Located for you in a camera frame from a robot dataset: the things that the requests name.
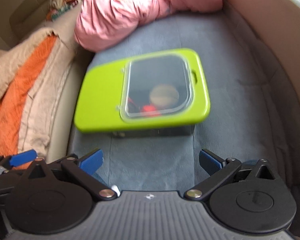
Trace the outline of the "beige and orange towel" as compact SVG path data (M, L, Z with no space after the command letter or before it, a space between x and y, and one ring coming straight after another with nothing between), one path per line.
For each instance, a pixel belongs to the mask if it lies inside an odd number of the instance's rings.
M79 8L0 50L0 156L35 150L66 155L88 55L74 39Z

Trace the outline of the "lime green box lid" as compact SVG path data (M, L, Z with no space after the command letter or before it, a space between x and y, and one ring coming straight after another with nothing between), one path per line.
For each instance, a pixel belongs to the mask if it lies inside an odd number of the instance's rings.
M143 117L150 91L172 85L179 101ZM210 113L211 102L199 55L192 49L157 51L95 66L87 71L76 105L74 124L83 133L125 132L194 125Z

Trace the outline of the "pink crumpled cloth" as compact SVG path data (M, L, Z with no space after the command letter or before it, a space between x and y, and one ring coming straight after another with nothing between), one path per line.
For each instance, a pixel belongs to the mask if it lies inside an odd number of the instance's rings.
M69 0L50 0L53 12ZM178 11L211 13L222 9L223 0L79 0L81 10L74 27L76 42L98 53L129 36L137 27Z

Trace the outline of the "red toy pig figure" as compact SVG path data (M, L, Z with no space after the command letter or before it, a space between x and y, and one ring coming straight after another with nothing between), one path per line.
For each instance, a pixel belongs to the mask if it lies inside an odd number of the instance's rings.
M140 108L140 114L141 116L148 118L161 116L160 111L152 104L142 106Z

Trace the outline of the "grey-blue plush blanket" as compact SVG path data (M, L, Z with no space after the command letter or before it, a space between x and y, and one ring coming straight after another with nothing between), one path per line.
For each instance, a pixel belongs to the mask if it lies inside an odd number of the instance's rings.
M113 138L73 129L68 151L104 153L98 175L122 190L184 192L207 178L206 148L242 162L268 159L297 203L290 229L300 237L300 104L285 71L242 21L224 14L179 14L143 26L90 66L154 51L190 48L202 61L210 94L208 118L192 135Z

